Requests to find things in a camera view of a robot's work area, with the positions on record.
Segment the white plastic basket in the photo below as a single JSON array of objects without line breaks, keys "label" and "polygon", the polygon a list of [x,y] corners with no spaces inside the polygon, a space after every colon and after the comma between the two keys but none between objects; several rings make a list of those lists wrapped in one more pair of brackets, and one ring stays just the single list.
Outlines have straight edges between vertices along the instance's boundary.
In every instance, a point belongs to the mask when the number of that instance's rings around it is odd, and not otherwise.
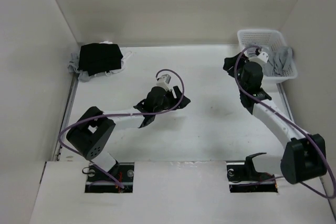
[{"label": "white plastic basket", "polygon": [[247,49],[244,54],[261,64],[263,83],[278,84],[298,76],[293,61],[293,50],[283,35],[273,29],[241,29],[237,32],[240,48]]}]

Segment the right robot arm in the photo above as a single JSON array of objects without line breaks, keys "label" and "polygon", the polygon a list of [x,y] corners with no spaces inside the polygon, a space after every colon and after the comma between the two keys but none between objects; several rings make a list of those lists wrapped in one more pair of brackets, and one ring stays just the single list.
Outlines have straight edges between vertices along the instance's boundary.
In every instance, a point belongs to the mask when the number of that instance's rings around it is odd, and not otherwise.
[{"label": "right robot arm", "polygon": [[309,134],[277,108],[271,96],[261,87],[261,65],[249,61],[244,55],[236,55],[225,58],[223,70],[235,79],[243,107],[260,120],[284,147],[282,158],[270,164],[269,173],[281,174],[290,184],[325,175],[327,166],[323,137]]}]

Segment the folded white tank top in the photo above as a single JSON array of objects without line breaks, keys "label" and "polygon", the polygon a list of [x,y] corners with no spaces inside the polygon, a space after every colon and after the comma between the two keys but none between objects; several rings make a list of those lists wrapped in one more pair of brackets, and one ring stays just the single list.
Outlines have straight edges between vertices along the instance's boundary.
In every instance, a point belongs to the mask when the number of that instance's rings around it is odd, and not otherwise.
[{"label": "folded white tank top", "polygon": [[132,51],[124,51],[117,44],[110,41],[98,43],[99,49],[99,72],[97,76],[111,76],[122,72],[127,66],[127,60],[133,55]]}]

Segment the grey tank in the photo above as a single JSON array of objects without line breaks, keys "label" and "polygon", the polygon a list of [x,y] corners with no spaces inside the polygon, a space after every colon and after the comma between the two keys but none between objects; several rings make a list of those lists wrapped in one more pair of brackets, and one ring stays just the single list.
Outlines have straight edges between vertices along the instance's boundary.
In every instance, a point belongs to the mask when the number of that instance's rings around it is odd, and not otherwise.
[{"label": "grey tank", "polygon": [[80,82],[89,82],[91,77],[88,75],[87,71],[79,69],[79,55],[77,53],[72,53],[70,61],[67,64],[68,72],[74,73],[77,76],[77,80]]},{"label": "grey tank", "polygon": [[284,72],[289,69],[293,58],[292,48],[280,46],[275,51],[272,51],[269,47],[258,46],[269,55],[268,62],[262,66],[263,74],[268,77],[283,76]]}]

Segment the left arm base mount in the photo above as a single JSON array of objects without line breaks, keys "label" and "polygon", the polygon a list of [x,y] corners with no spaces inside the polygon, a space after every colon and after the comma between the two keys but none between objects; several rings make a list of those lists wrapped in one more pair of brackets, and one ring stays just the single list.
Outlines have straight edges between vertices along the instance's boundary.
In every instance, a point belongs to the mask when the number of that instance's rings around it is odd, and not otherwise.
[{"label": "left arm base mount", "polygon": [[124,188],[121,188],[115,184],[112,178],[90,164],[82,169],[82,174],[86,175],[85,193],[132,193],[134,170],[135,163],[118,163],[117,166],[109,172],[124,185]]}]

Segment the folded black tank top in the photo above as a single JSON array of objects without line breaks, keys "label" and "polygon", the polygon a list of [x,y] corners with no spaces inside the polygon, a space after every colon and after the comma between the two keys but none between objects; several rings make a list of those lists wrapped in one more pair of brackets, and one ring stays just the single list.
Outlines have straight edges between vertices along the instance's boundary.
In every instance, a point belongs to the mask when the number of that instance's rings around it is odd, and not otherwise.
[{"label": "folded black tank top", "polygon": [[82,45],[79,53],[78,70],[89,76],[120,70],[123,54],[117,44],[91,43]]}]

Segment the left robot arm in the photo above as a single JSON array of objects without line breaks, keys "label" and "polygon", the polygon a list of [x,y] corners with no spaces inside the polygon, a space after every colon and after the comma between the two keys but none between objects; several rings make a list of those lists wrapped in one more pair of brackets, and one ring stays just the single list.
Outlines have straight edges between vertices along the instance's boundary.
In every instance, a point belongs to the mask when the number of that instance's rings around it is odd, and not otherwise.
[{"label": "left robot arm", "polygon": [[183,109],[190,102],[177,86],[169,91],[153,87],[145,99],[120,112],[131,116],[103,117],[79,124],[68,131],[66,139],[82,157],[99,166],[101,177],[110,182],[116,179],[119,167],[118,161],[104,150],[112,132],[144,128],[154,121],[154,113]]}]

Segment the folded grey tank top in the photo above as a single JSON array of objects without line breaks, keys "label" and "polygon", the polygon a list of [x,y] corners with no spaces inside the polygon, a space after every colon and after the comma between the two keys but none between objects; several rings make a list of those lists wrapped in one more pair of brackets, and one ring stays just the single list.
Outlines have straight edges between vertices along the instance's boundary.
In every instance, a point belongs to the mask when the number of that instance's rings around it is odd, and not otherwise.
[{"label": "folded grey tank top", "polygon": [[68,72],[74,73],[77,76],[77,80],[80,82],[89,82],[91,77],[88,75],[87,71],[79,69],[79,55],[77,53],[72,53],[70,61],[67,64]]}]

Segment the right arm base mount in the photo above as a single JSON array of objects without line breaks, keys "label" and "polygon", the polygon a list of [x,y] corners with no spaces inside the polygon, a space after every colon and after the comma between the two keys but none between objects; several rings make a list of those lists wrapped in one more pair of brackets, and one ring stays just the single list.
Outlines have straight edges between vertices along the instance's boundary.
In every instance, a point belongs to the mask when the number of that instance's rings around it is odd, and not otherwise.
[{"label": "right arm base mount", "polygon": [[255,169],[253,158],[265,155],[256,153],[249,155],[244,161],[226,163],[229,191],[231,193],[277,193],[276,177],[267,172]]}]

